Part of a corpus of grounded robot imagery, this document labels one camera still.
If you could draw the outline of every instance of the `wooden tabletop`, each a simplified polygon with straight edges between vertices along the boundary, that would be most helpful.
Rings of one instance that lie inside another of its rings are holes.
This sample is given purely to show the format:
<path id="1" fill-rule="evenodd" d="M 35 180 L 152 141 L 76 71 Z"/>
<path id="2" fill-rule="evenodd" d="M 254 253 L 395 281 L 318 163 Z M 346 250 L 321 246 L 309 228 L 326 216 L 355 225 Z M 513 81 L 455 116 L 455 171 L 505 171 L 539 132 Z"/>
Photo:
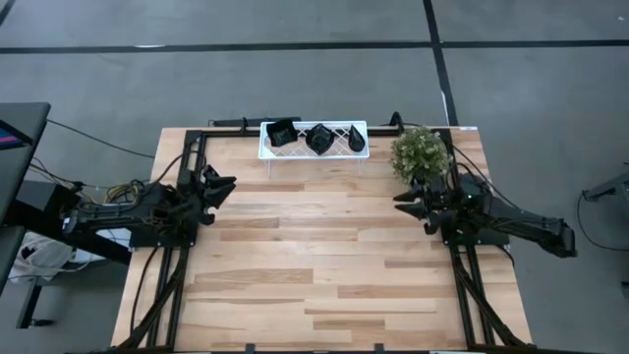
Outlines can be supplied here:
<path id="1" fill-rule="evenodd" d="M 152 178 L 181 153 L 185 132 L 162 131 Z M 487 174 L 479 132 L 452 128 L 452 138 Z M 439 235 L 426 235 L 421 222 L 393 207 L 391 198 L 406 187 L 388 163 L 392 141 L 370 138 L 361 176 L 356 161 L 277 161 L 269 179 L 258 139 L 210 138 L 207 160 L 238 182 L 191 249 L 176 349 L 464 349 L 449 252 Z M 174 183 L 177 170 L 162 182 Z M 495 247 L 477 249 L 489 302 L 530 341 L 510 261 Z M 149 253 L 133 255 L 114 345 L 129 335 Z M 149 266 L 136 325 L 153 302 L 160 260 L 161 251 Z M 157 343 L 165 340 L 169 304 L 163 313 Z"/>

